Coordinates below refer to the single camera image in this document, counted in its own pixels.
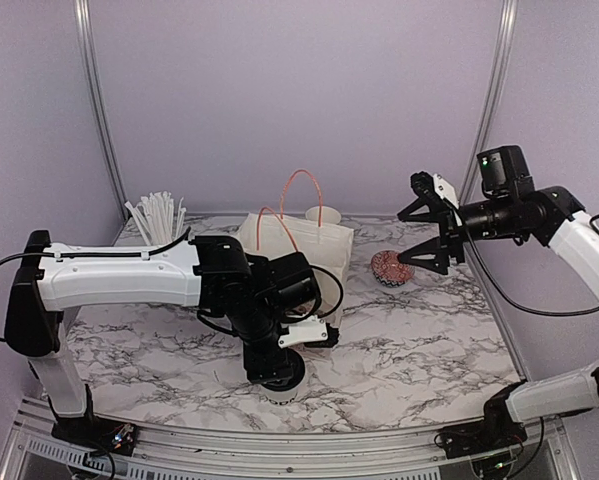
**white cup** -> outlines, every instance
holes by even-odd
[[[306,210],[306,220],[311,220],[313,222],[319,221],[319,207],[312,207]],[[333,225],[339,225],[341,222],[341,214],[338,210],[335,210],[332,207],[323,207],[323,211],[321,213],[321,221],[323,223],[331,223]]]

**white robotic arm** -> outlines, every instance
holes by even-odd
[[[244,345],[248,380],[272,392],[295,389],[305,374],[301,356],[286,347],[327,337],[316,315],[286,315],[314,300],[318,284],[301,253],[275,260],[246,255],[227,236],[187,234],[149,247],[73,247],[33,232],[17,271],[6,317],[5,340],[25,355],[46,389],[58,438],[130,454],[136,429],[93,413],[62,323],[70,307],[114,303],[164,303],[197,307],[198,315],[226,316]]]
[[[401,253],[399,260],[447,274],[451,257],[459,263],[465,260],[466,241],[474,247],[475,240],[511,238],[521,245],[532,235],[568,263],[599,299],[599,233],[583,206],[561,187],[536,191],[517,146],[483,152],[477,160],[484,202],[460,207],[454,188],[439,175],[421,172],[411,177],[418,199],[399,218],[438,223],[440,235]],[[424,206],[429,212],[414,213]],[[519,306],[495,286],[528,313],[565,317],[599,310],[541,312]],[[524,422],[593,408],[599,408],[599,360],[545,380],[506,387],[486,402],[484,420],[442,429],[440,446],[449,458],[476,454],[525,440]]]

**lavender backdrop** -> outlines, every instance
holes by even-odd
[[[489,0],[93,0],[126,191],[254,210],[306,167],[326,203],[392,214],[413,171],[460,184],[500,12]],[[298,181],[288,207],[315,203]]]
[[[87,97],[71,2],[0,0],[0,258],[47,228],[109,243],[121,225]],[[13,269],[0,272],[0,334]],[[0,344],[0,455],[36,382]]]
[[[490,146],[519,144],[538,187],[563,185],[599,212],[599,1],[520,2],[505,91]],[[483,245],[496,277],[529,306],[597,304],[550,251],[532,242]],[[533,379],[599,358],[599,314],[550,319],[504,306]],[[582,478],[599,479],[599,412],[567,420]]]

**bundle of straws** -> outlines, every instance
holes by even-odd
[[[175,218],[175,202],[170,192],[151,193],[141,197],[136,207],[126,202],[126,208],[135,219],[139,233],[146,245],[166,245],[183,233],[183,221],[186,208],[182,207],[183,198]]]

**marble tabletop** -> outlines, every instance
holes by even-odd
[[[244,217],[190,216],[192,233],[233,234]],[[345,217],[355,229],[339,344],[300,347],[306,379],[290,405],[246,381],[238,339],[190,310],[83,307],[68,341],[95,410],[130,420],[227,431],[350,432],[478,417],[518,376],[467,265],[448,276],[418,269],[403,287],[380,285],[372,256],[434,236],[429,225]],[[132,220],[117,245],[142,245]]]

